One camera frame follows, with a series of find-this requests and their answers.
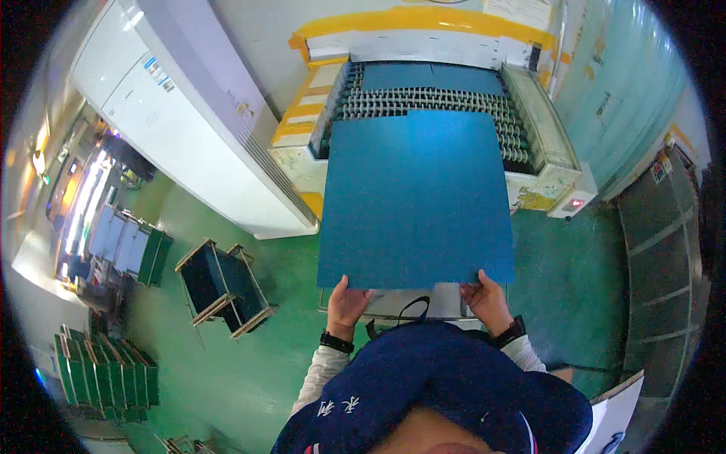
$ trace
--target air conditioner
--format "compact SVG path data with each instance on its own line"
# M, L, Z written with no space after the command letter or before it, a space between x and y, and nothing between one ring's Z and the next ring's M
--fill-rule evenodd
M317 232L266 151L277 119L206 1L109 2L71 80L146 159L256 238Z

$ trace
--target wristwatch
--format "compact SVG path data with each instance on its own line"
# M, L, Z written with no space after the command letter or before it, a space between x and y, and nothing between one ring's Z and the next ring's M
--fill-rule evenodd
M527 334L524 329L524 319L521 315L514 317L514 321L511 322L509 328L494 338L494 346L498 349L504 348L511 341L520 338Z
M320 345L328 346L331 349L348 354L353 353L353 350L356 348L352 342L344 341L339 337L335 337L326 330L323 330L320 335Z

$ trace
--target gray metal frame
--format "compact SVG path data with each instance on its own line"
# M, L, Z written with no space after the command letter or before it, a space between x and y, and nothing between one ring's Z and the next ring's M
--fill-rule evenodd
M649 169L618 203L629 278L624 368L645 369L623 450L642 446L666 415L698 345L710 286L701 274L695 188L676 153L669 160L660 182Z

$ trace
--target black strap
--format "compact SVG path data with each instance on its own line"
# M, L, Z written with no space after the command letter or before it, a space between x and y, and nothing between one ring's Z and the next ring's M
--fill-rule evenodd
M396 328L398 328L401 325L401 317L404 314L404 310L408 309L409 307L413 306L414 304L424 301L426 303L426 309L424 309L423 313L418 316L418 319L415 321L416 323L421 323L426 320L426 314L428 314L428 307L431 305L431 299L428 296L419 296L415 300L411 301L410 303L406 304L403 309L399 312L399 321L396 324ZM368 337L370 340L376 339L378 336L380 336L380 333L375 330L375 319L369 321L365 325L365 330L368 333Z
M414 304L418 303L419 301L424 301L426 303L426 309L424 309L423 313L418 316L418 321L422 322L422 321L426 320L426 314L428 314L428 307L431 305L431 299L428 296L419 296L415 300L406 304L403 309L401 309L401 311L399 312L399 322L396 324L396 327L401 325L401 316L404 314L404 310L408 309L409 307L413 306Z
M380 333L378 333L378 331L375 330L375 318L371 319L371 321L366 323L365 331L366 331L366 333L368 333L368 337L370 338L370 340L373 340L373 339L377 338L378 336L380 336Z

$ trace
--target white wall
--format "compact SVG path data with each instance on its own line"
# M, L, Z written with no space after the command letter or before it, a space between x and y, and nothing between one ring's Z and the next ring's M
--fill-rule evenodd
M245 66L276 114L287 109L302 84L307 68L298 50L287 40L303 24L323 17L369 12L402 5L431 5L402 0L210 0L217 18L240 53ZM481 11L481 0L465 1L453 7Z

